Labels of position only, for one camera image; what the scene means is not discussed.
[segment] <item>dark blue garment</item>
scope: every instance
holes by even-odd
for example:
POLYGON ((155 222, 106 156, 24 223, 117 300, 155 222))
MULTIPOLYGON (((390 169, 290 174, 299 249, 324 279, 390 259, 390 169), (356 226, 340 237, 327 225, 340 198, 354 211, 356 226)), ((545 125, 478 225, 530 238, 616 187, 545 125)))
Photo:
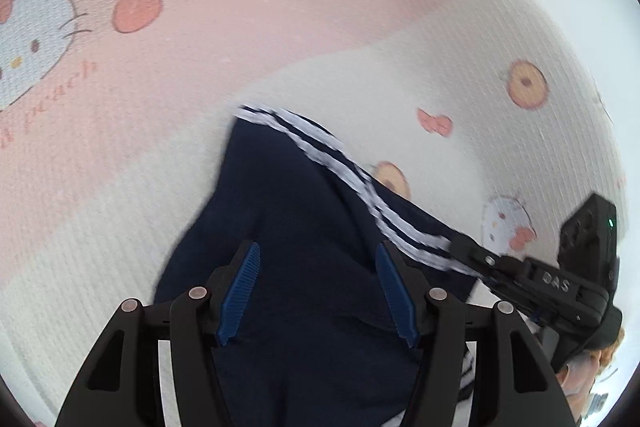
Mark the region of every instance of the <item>dark blue garment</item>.
MULTIPOLYGON (((416 229, 452 234, 375 189, 416 229)), ((216 190, 175 248, 154 302, 203 285, 244 239, 260 245, 260 273, 237 336, 213 350, 235 426, 379 427, 401 412, 421 352, 398 337, 375 273, 385 237, 357 193, 287 134, 237 120, 216 190)), ((463 301, 475 283, 419 266, 463 301)))

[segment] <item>metal rivet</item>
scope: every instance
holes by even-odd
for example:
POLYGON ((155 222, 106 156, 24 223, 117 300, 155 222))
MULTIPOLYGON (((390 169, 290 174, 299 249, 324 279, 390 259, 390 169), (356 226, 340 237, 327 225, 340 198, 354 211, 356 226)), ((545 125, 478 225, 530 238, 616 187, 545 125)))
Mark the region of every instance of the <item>metal rivet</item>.
POLYGON ((431 288, 429 290, 429 296, 436 301, 444 301, 447 298, 447 292, 442 288, 431 288))
POLYGON ((207 295, 207 289, 203 286, 196 286, 195 288, 191 288, 189 290, 189 296, 192 299, 202 299, 207 295))
POLYGON ((138 301, 135 299, 127 299, 120 306, 124 312, 132 312, 138 307, 138 301))
POLYGON ((513 304, 506 301, 500 301, 498 302, 498 309, 505 315, 509 315, 510 313, 513 313, 513 304))

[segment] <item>quilted fabric texture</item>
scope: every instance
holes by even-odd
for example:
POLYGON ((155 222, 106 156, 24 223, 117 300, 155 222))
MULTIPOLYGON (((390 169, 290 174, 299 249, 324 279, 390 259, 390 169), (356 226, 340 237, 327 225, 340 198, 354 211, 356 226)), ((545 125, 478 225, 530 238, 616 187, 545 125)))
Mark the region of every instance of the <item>quilted fabric texture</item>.
POLYGON ((553 261, 593 190, 624 233, 606 110, 533 0, 0 0, 0 373, 35 421, 149 302, 242 102, 496 253, 553 261))

